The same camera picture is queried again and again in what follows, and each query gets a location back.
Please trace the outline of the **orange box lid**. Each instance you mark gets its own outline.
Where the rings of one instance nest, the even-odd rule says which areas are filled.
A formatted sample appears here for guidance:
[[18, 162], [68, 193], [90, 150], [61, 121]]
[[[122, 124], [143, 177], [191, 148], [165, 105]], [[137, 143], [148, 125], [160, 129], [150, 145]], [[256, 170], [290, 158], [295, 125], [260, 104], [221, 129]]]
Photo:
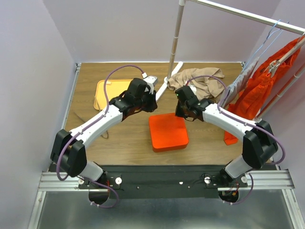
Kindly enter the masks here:
[[148, 123], [152, 145], [189, 143], [185, 121], [174, 113], [152, 115]]

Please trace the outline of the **orange compartment box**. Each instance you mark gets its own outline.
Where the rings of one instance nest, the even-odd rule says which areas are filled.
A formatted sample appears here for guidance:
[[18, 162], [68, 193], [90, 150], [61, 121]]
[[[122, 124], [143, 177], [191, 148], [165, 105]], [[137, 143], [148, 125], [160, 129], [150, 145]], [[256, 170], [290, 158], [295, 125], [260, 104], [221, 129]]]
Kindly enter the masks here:
[[153, 145], [152, 150], [156, 153], [167, 152], [173, 150], [185, 149], [188, 144], [175, 144], [175, 145]]

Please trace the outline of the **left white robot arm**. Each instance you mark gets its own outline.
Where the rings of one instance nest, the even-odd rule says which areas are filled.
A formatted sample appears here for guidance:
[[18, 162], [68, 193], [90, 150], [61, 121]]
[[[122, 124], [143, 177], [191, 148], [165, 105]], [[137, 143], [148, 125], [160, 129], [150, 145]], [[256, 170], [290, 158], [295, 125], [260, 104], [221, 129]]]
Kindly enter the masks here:
[[96, 116], [81, 126], [66, 131], [60, 130], [54, 140], [51, 160], [57, 170], [69, 176], [89, 178], [94, 188], [102, 188], [106, 177], [104, 170], [96, 163], [87, 160], [86, 148], [112, 126], [122, 122], [137, 112], [151, 113], [157, 108], [157, 77], [134, 78], [126, 91], [110, 100], [109, 104]]

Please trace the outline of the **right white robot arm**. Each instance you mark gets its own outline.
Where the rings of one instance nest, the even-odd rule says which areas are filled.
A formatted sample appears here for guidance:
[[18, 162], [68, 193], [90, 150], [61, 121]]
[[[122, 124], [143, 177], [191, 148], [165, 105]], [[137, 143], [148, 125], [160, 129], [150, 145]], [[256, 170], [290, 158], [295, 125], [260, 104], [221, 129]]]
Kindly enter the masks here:
[[211, 123], [242, 141], [242, 153], [215, 176], [216, 184], [230, 187], [252, 169], [260, 169], [277, 151], [278, 144], [268, 122], [256, 123], [234, 115], [209, 99], [199, 100], [189, 86], [175, 91], [178, 99], [175, 115]]

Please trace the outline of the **light orange tray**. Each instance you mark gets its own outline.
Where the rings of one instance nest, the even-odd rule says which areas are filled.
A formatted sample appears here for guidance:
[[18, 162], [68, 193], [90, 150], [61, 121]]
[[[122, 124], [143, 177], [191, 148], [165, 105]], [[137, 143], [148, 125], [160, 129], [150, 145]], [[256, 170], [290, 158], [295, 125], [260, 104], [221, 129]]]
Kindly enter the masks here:
[[[108, 95], [109, 100], [111, 100], [114, 97], [119, 96], [123, 91], [127, 90], [131, 79], [127, 80], [108, 80], [107, 82], [111, 82], [110, 85], [106, 84], [106, 92]], [[101, 110], [106, 107], [106, 99], [104, 95], [104, 80], [100, 80], [97, 83], [95, 96], [97, 97], [97, 101], [99, 102]], [[97, 104], [94, 102], [93, 107], [98, 110]]]

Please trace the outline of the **beige crumpled cloth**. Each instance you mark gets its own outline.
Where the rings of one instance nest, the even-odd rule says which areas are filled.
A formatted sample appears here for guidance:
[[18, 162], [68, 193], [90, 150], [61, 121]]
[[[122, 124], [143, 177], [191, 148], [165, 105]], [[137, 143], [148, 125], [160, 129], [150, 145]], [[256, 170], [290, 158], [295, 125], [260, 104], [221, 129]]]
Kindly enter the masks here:
[[224, 79], [224, 74], [220, 68], [191, 68], [185, 69], [179, 73], [174, 74], [167, 83], [170, 90], [177, 90], [184, 86], [186, 82], [194, 77], [200, 78], [193, 79], [189, 85], [194, 86], [196, 89], [195, 95], [199, 100], [208, 98], [214, 102], [218, 102], [224, 91], [224, 86], [216, 79], [208, 76], [214, 76], [221, 81]]

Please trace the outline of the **white clothes rack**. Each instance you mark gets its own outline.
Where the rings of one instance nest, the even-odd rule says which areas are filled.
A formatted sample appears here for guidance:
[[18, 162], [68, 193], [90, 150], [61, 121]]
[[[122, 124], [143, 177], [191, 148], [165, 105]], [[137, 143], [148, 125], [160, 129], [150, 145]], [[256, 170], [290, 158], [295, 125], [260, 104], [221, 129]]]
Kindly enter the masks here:
[[[274, 19], [270, 19], [261, 15], [257, 15], [254, 13], [250, 13], [244, 10], [236, 9], [233, 7], [229, 7], [220, 3], [212, 2], [210, 0], [196, 0], [195, 3], [201, 4], [213, 9], [221, 10], [233, 15], [237, 15], [239, 17], [243, 17], [255, 22], [259, 22], [265, 25], [270, 25], [274, 26], [276, 28], [282, 29], [284, 31], [292, 32], [301, 36], [304, 36], [305, 30], [304, 28], [291, 25], [288, 23], [284, 22], [279, 22]], [[179, 33], [180, 33], [180, 28], [181, 28], [181, 23], [182, 23], [182, 18], [183, 18], [183, 11], [185, 7], [186, 1], [185, 0], [180, 0], [179, 1], [179, 8], [178, 8], [178, 14], [177, 14], [177, 20], [176, 20], [176, 25], [175, 25], [175, 31], [174, 31], [174, 36], [173, 36], [173, 44], [171, 48], [171, 56], [169, 60], [169, 68], [168, 68], [168, 73], [167, 76], [164, 78], [163, 84], [156, 93], [156, 100], [158, 101], [161, 96], [165, 93], [167, 89], [167, 82], [168, 79], [175, 73], [177, 73], [181, 67], [183, 66], [183, 62], [178, 62], [176, 67], [174, 67], [174, 60], [175, 60], [175, 55], [176, 55], [176, 49], [177, 49], [177, 44], [178, 44], [178, 39], [179, 39]]]

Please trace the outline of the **small orange cloth piece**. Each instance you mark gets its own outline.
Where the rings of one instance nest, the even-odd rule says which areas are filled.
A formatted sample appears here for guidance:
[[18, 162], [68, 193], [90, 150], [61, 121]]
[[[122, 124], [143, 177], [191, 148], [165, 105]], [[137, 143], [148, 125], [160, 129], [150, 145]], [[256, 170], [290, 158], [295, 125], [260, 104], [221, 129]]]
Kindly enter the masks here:
[[227, 146], [234, 145], [238, 142], [238, 138], [232, 135], [231, 133], [225, 131], [224, 132], [224, 142]]

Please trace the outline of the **grey garment on hanger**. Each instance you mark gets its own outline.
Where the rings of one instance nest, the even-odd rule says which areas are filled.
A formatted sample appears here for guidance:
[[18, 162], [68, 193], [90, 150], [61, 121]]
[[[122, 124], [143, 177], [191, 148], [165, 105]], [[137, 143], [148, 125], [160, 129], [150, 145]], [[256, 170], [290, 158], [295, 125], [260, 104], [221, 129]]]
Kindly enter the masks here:
[[253, 71], [257, 66], [258, 61], [259, 57], [255, 58], [250, 64], [246, 64], [237, 78], [227, 86], [227, 90], [223, 92], [220, 99], [220, 106], [222, 108], [225, 108], [242, 90], [245, 89], [248, 80], [252, 76]]

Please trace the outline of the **orange garment on hanger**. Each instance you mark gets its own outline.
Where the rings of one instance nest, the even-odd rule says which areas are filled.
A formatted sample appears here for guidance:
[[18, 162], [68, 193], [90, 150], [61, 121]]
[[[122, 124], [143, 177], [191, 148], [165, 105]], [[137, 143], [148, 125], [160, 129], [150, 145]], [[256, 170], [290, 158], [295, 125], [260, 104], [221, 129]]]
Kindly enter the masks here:
[[270, 95], [273, 85], [276, 84], [294, 64], [300, 53], [300, 49], [296, 50], [294, 54], [280, 64], [274, 75], [269, 72], [269, 65], [274, 61], [280, 60], [288, 51], [295, 47], [297, 42], [298, 39], [292, 40], [261, 64], [249, 79], [245, 90], [236, 103], [229, 104], [227, 110], [242, 118], [249, 120], [254, 119]]

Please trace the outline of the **wooden clothes hanger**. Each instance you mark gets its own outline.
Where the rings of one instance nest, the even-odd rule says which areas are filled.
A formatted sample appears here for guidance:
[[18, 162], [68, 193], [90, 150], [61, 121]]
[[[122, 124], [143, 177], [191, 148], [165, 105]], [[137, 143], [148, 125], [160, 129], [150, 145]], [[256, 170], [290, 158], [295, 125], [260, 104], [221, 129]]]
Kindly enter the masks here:
[[273, 78], [276, 73], [278, 67], [284, 63], [291, 55], [293, 55], [297, 50], [299, 50], [305, 43], [305, 33], [303, 33], [297, 40], [297, 43], [293, 48], [291, 48], [286, 54], [283, 55], [280, 59], [273, 61], [269, 65], [269, 73], [271, 74], [271, 78]]

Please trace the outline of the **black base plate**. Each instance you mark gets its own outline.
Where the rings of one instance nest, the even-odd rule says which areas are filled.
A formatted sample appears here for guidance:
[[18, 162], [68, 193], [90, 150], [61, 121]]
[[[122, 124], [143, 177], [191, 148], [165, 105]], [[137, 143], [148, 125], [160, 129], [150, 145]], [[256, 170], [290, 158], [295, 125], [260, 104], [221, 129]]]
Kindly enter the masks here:
[[116, 198], [218, 198], [221, 188], [233, 192], [247, 187], [244, 174], [223, 183], [222, 168], [217, 165], [103, 166], [106, 174], [99, 182], [116, 193], [88, 180], [79, 187], [87, 189], [89, 200], [99, 204]]

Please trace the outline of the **aluminium rail frame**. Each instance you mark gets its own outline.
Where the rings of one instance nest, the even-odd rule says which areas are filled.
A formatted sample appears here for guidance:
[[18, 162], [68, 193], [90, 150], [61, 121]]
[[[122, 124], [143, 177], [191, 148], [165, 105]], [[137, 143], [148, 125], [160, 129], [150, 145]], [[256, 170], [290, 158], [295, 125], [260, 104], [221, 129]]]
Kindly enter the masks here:
[[51, 161], [41, 175], [44, 210], [35, 210], [31, 229], [302, 229], [305, 220], [293, 193], [287, 170], [268, 161], [245, 172], [247, 187], [220, 189], [218, 198], [141, 198], [89, 200], [80, 189], [85, 180], [116, 193], [108, 185], [86, 177], [71, 177]]

